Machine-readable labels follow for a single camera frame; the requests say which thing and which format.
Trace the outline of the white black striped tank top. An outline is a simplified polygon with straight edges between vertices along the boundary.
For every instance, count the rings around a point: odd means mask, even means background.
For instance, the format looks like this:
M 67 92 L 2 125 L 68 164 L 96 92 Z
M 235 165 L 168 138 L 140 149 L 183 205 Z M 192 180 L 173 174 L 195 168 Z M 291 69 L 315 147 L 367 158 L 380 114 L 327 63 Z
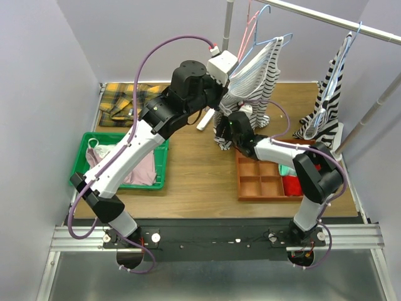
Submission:
M 249 121 L 253 129 L 262 129 L 269 124 L 266 110 L 281 73 L 278 58 L 283 44 L 284 37 L 273 38 L 231 77 L 228 93 L 213 116 L 214 141 L 221 150 L 230 149 L 232 144 L 228 115 L 240 110 L 243 105 L 252 108 Z

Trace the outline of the blue wire hanger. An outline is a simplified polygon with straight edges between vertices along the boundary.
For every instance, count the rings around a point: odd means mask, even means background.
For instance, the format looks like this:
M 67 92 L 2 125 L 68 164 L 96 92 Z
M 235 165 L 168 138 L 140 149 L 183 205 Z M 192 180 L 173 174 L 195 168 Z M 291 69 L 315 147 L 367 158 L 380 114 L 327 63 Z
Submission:
M 256 28 L 245 50 L 244 58 L 230 77 L 228 95 L 239 100 L 265 100 L 272 94 L 281 70 L 278 58 L 282 48 L 293 37 L 293 33 L 276 36 L 267 40 L 259 37 L 259 24 L 263 16 L 271 12 L 271 6 L 260 9 Z

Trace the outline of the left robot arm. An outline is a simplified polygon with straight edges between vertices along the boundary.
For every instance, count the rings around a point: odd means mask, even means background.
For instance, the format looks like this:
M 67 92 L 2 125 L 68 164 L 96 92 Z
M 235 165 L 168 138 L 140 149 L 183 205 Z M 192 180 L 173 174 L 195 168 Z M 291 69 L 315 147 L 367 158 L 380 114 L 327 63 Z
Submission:
M 206 65 L 187 60 L 173 72 L 170 85 L 143 107 L 138 121 L 104 159 L 87 173 L 75 173 L 71 181 L 96 217 L 109 224 L 126 248 L 140 239 L 140 227 L 116 195 L 130 172 L 188 119 L 206 107 L 217 108 L 228 91 L 229 76 L 237 65 L 212 58 Z

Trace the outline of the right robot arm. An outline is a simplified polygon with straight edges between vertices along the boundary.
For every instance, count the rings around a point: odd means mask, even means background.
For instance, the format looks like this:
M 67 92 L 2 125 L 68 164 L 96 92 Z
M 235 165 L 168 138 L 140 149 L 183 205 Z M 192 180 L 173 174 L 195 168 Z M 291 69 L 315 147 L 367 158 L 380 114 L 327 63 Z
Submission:
M 298 212 L 290 221 L 288 238 L 301 246 L 310 240 L 324 210 L 346 189 L 346 176 L 326 145 L 282 142 L 256 134 L 244 112 L 233 112 L 222 118 L 223 132 L 228 132 L 232 145 L 245 157 L 269 161 L 295 170 L 303 193 Z

